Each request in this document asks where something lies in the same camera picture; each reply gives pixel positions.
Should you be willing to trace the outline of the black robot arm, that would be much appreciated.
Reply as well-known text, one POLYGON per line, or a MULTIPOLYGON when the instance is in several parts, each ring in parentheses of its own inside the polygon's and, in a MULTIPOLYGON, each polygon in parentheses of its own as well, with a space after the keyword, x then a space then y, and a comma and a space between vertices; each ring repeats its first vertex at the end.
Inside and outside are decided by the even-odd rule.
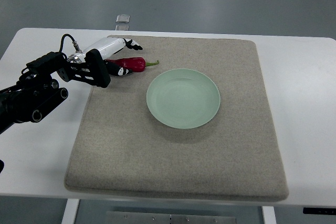
POLYGON ((52 78, 58 72, 71 80, 106 88, 110 76, 100 51, 85 53, 82 61, 69 59, 61 49, 27 63, 14 86, 1 90, 1 132, 15 123, 38 123, 68 98, 68 90, 52 78))

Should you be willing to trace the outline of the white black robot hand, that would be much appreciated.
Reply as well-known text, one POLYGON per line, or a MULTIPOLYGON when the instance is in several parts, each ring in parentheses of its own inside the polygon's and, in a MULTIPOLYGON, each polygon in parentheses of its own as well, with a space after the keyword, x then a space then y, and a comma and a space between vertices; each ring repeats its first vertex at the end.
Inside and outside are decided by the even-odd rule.
POLYGON ((133 50, 142 50, 143 48, 132 39, 125 38, 114 38, 114 37, 106 37, 98 40, 96 43, 92 44, 84 51, 79 50, 76 42, 73 42, 74 47, 76 48, 76 52, 72 54, 69 58, 69 62, 73 63, 83 63, 85 54, 89 52, 91 49, 97 49, 102 59, 104 60, 104 64, 107 68, 107 72, 112 76, 125 76, 127 74, 133 73, 132 70, 124 69, 119 67, 113 63, 107 63, 106 59, 112 59, 111 57, 120 52, 124 48, 133 49, 133 50))

